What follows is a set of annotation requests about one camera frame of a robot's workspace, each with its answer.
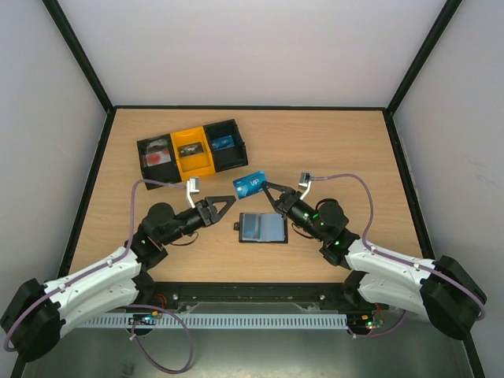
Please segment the black card holder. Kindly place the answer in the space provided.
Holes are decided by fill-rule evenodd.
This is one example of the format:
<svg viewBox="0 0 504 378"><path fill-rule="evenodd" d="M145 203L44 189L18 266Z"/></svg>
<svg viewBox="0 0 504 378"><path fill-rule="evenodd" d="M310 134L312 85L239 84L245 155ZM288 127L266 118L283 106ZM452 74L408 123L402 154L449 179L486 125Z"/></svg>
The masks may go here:
<svg viewBox="0 0 504 378"><path fill-rule="evenodd" d="M287 219L278 213L241 213L233 229L240 243L288 243Z"/></svg>

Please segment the yellow bin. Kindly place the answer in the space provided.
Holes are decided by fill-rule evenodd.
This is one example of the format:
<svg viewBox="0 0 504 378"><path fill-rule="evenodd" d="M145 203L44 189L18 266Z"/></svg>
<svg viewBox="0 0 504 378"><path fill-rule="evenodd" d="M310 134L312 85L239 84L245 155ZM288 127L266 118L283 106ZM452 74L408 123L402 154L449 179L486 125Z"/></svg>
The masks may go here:
<svg viewBox="0 0 504 378"><path fill-rule="evenodd" d="M213 175L216 172L203 126L172 132L170 138L182 181L193 176Z"/></svg>

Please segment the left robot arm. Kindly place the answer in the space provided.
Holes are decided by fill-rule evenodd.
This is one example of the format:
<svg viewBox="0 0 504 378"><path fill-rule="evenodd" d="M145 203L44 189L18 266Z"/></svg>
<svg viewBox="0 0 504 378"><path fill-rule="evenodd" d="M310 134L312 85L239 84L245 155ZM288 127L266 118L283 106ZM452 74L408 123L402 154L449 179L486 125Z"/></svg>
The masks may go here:
<svg viewBox="0 0 504 378"><path fill-rule="evenodd" d="M25 281L1 317L4 349L34 361L93 317L149 302L154 281L148 270L167 257L166 246L218 223L234 203L233 195L205 197L180 213L156 203L124 245L102 260L56 280Z"/></svg>

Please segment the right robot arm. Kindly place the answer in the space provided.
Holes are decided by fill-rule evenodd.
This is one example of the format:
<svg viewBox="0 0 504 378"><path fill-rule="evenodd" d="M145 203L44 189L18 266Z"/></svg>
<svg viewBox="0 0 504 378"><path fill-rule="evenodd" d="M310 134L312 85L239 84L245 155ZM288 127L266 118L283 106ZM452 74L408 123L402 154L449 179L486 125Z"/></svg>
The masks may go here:
<svg viewBox="0 0 504 378"><path fill-rule="evenodd" d="M321 243L331 265L351 271L343 289L345 303L355 309L385 304L415 313L444 335L464 339L486 315L487 296L462 265L448 256L415 258L371 243L351 232L343 208L333 198L315 206L292 187L265 181L261 185L273 209Z"/></svg>

